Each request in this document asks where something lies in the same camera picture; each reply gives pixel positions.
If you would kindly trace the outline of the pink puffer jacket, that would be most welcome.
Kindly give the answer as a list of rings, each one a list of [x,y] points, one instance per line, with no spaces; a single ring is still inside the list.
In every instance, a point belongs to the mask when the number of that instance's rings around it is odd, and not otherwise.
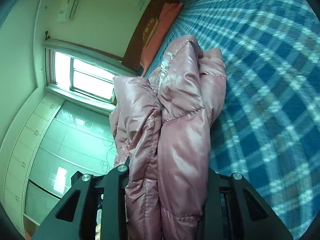
[[[226,96],[221,50],[173,40],[147,78],[117,76],[110,125],[125,187],[129,239],[194,239],[207,195],[210,128]]]

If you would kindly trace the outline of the white sliding wardrobe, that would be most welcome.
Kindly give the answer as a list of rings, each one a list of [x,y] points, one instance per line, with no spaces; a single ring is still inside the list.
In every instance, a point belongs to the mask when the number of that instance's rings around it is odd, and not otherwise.
[[[1,202],[29,238],[71,188],[75,172],[100,176],[116,156],[109,118],[47,93],[2,147]]]

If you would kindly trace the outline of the blue plaid bed sheet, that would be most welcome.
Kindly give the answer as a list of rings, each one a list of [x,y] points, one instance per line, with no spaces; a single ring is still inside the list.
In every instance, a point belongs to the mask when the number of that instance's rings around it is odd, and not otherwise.
[[[240,172],[299,239],[319,213],[319,20],[306,0],[183,0],[151,69],[183,35],[227,73],[210,166]]]

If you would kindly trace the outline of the left window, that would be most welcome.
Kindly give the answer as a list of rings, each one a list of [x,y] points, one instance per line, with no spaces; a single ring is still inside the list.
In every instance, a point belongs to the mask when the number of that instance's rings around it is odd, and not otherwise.
[[[82,60],[71,54],[46,48],[46,78],[65,92],[114,104],[113,78],[115,75],[101,66]]]

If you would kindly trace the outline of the left window inner curtain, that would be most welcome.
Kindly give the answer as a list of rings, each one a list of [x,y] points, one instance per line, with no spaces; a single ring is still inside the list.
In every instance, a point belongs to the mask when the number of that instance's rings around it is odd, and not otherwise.
[[[118,60],[77,44],[50,38],[43,42],[43,46],[44,48],[72,56],[116,76],[137,76],[133,70],[125,67]]]

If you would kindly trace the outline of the brown embroidered pillow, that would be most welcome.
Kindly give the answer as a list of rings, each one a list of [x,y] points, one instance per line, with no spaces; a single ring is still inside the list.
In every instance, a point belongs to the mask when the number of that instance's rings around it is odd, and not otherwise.
[[[150,19],[142,33],[143,46],[147,46],[152,39],[157,27],[159,25],[159,19],[157,17],[153,17]]]

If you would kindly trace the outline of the orange folded blanket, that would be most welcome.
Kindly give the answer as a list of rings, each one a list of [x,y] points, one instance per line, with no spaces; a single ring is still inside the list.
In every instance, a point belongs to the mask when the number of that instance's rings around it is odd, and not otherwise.
[[[144,72],[150,67],[154,57],[156,56],[164,38],[166,37],[169,29],[175,22],[179,13],[181,12],[183,3],[165,3],[160,15],[158,16],[159,25],[155,31],[152,39],[147,46],[143,46],[140,65],[144,68]]]

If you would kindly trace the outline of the wall power socket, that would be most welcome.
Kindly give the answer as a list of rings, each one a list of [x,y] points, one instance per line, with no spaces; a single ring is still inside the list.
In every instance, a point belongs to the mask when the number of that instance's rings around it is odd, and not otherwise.
[[[136,5],[136,9],[141,11],[142,8],[144,7],[145,4],[145,0],[138,0],[137,5]]]

